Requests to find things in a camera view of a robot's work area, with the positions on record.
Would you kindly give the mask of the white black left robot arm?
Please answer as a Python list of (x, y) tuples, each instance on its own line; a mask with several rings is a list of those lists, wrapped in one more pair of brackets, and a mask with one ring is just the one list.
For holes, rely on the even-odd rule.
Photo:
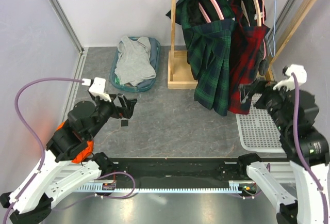
[(92, 142), (109, 118), (130, 119), (137, 99), (123, 94), (112, 94), (108, 101), (92, 99), (75, 104), (24, 183), (1, 194), (5, 217), (12, 223), (41, 223), (75, 189), (114, 174), (113, 162), (103, 152), (93, 153)]

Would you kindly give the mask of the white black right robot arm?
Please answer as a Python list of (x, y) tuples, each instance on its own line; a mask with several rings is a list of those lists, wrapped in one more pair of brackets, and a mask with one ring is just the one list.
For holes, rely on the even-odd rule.
[(237, 176), (255, 181), (276, 209), (277, 223), (329, 223), (327, 174), (329, 145), (314, 127), (319, 108), (315, 96), (294, 86), (276, 89), (275, 81), (257, 79), (239, 86), (240, 101), (252, 96), (260, 98), (254, 104), (270, 115), (280, 133), (281, 147), (292, 168), (296, 194), (290, 195), (261, 164), (256, 154), (244, 155), (236, 166)]

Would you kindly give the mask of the green plaid garment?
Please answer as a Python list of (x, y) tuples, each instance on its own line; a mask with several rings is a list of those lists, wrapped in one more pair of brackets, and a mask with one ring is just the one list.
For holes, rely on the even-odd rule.
[(187, 63), (197, 81), (195, 101), (220, 116), (229, 102), (229, 54), (235, 15), (227, 0), (216, 0), (220, 19), (210, 0), (178, 0), (175, 22), (180, 25), (187, 50)]

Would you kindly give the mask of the black dotted garment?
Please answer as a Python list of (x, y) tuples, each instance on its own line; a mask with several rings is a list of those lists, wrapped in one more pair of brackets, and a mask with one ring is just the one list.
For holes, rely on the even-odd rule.
[(265, 76), (269, 68), (266, 43), (263, 40), (256, 54), (255, 75)]

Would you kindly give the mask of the red navy plaid skirt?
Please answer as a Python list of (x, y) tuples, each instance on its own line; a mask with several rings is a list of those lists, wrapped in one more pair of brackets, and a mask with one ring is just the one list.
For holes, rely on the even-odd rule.
[(232, 34), (229, 57), (229, 101), (228, 110), (235, 114), (247, 115), (251, 101), (240, 102), (240, 84), (250, 84), (256, 77), (257, 53), (269, 27), (258, 26), (253, 0), (229, 0), (235, 15), (236, 26)]

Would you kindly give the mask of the thick pink plastic hanger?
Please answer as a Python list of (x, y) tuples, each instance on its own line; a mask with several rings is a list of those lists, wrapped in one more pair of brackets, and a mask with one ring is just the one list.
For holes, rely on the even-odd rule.
[[(218, 15), (219, 20), (224, 20), (224, 15), (221, 11), (221, 8), (218, 4), (218, 2), (216, 0), (209, 0), (211, 2), (211, 4), (213, 5), (216, 14)], [(199, 11), (202, 14), (202, 17), (204, 19), (204, 21), (206, 21), (207, 23), (210, 23), (212, 20), (209, 17), (209, 15), (207, 14), (206, 10), (204, 9), (203, 5), (201, 3), (198, 3), (199, 6)]]

